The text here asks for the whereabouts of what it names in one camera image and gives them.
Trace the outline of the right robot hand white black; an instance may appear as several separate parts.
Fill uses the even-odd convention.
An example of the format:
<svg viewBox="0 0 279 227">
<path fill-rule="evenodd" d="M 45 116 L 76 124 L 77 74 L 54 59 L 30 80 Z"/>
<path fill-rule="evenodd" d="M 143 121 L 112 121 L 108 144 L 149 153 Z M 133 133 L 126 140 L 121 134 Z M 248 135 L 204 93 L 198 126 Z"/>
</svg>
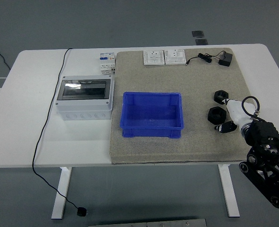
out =
<svg viewBox="0 0 279 227">
<path fill-rule="evenodd" d="M 251 116 L 244 111 L 242 102 L 227 98 L 224 99 L 221 104 L 226 105 L 231 121 L 215 126 L 215 130 L 220 133 L 228 133 L 239 127 L 240 133 L 244 137 L 253 120 Z"/>
</svg>

